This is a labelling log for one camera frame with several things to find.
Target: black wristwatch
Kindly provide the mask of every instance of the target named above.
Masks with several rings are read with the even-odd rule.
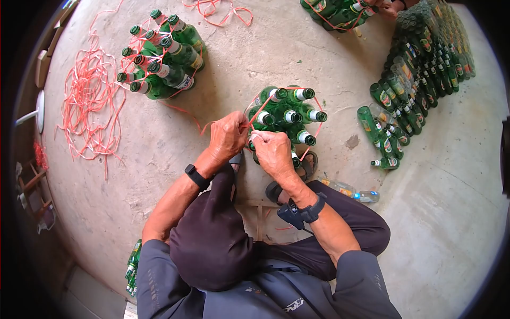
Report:
[[[317,202],[313,206],[308,206],[299,210],[299,214],[305,222],[312,223],[319,218],[319,213],[324,208],[324,201],[327,198],[323,193],[317,193]]]
[[[209,187],[212,178],[205,179],[199,172],[196,171],[195,165],[189,164],[188,167],[184,170],[184,172],[188,175],[188,177],[198,185],[200,188],[200,192],[203,192]]]
[[[395,1],[400,1],[404,4],[404,10],[407,10],[407,4],[405,3],[404,0],[391,0],[391,2],[395,2]]]

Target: row of bottles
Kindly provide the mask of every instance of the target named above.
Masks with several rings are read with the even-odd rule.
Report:
[[[136,295],[136,272],[138,269],[138,262],[140,261],[140,252],[142,251],[142,240],[139,239],[127,261],[127,271],[125,278],[127,279],[126,291],[129,292],[131,297]]]
[[[475,75],[464,26],[449,5],[421,0],[399,12],[381,79],[369,89],[378,105],[358,110],[367,136],[382,153],[371,165],[398,168],[401,146],[422,132],[438,99],[458,92],[459,83]]]
[[[378,7],[369,6],[362,0],[300,0],[299,2],[310,13],[310,17],[322,23],[326,30],[337,30],[340,33],[364,24],[369,17],[379,12]]]
[[[195,86],[193,75],[205,67],[202,54],[207,49],[196,28],[177,15],[165,16],[154,9],[150,17],[159,27],[130,29],[138,45],[125,47],[122,56],[129,58],[136,70],[118,73],[117,81],[151,100],[169,99]]]
[[[314,146],[317,142],[317,139],[306,130],[304,125],[327,120],[326,113],[316,110],[310,103],[307,103],[307,100],[314,97],[315,91],[310,88],[300,88],[297,85],[289,85],[287,88],[268,86],[259,92],[255,98],[255,104],[246,110],[248,120],[251,121],[267,101],[267,104],[253,120],[253,129],[285,132],[292,143],[292,161],[295,168],[301,166],[301,161],[296,155],[294,145]],[[250,127],[249,135],[251,135],[253,129]],[[258,164],[251,136],[248,137],[248,147],[252,150],[253,160]]]

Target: concrete floor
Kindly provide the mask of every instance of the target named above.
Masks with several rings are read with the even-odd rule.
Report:
[[[368,87],[380,77],[393,24],[375,16],[360,29],[363,36],[328,33],[314,23],[297,0],[237,0],[254,14],[252,26],[231,18],[225,27],[208,25],[180,2],[124,0],[117,13],[96,21],[100,44],[120,58],[129,28],[148,18],[153,8],[176,13],[196,26],[208,46],[207,65],[197,75],[193,92],[172,101],[207,122],[243,110],[267,85],[292,83],[314,88],[326,101],[328,121],[314,151],[317,175],[376,189],[381,201],[372,205],[392,231],[379,257],[390,298],[403,317],[457,317],[482,284],[499,248],[508,201],[501,195],[499,144],[501,121],[508,114],[503,77],[496,58],[471,14],[455,5],[474,54],[477,76],[431,110],[420,136],[405,147],[405,158],[389,174],[369,165],[379,158],[356,119],[359,106],[370,101]],[[46,82],[43,143],[50,166],[48,180],[60,224],[57,230],[78,263],[113,290],[125,295],[126,259],[150,212],[184,167],[208,145],[192,119],[178,111],[128,94],[120,113],[119,163],[71,160],[62,132],[64,79],[74,56],[86,48],[87,30],[100,10],[117,0],[82,0],[64,30]],[[223,9],[213,20],[219,20]],[[349,149],[345,142],[359,137]],[[262,200],[271,181],[247,158],[241,168],[238,198]],[[264,238],[290,242],[306,237],[295,230],[276,231],[285,222],[272,212],[258,219],[254,209],[241,209],[246,228],[262,225]]]

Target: hand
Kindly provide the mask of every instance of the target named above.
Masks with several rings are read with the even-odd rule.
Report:
[[[292,165],[290,140],[285,133],[252,131],[251,138],[257,150],[260,166],[275,181],[280,183],[282,179],[287,179],[293,174],[297,176]]]
[[[221,166],[243,149],[247,139],[248,119],[242,112],[235,111],[211,124],[211,142],[206,151],[211,160]]]

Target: man's right hand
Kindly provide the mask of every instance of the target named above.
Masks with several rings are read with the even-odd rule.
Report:
[[[252,131],[251,137],[260,166],[275,181],[280,183],[282,179],[297,176],[292,165],[290,140],[285,133]]]

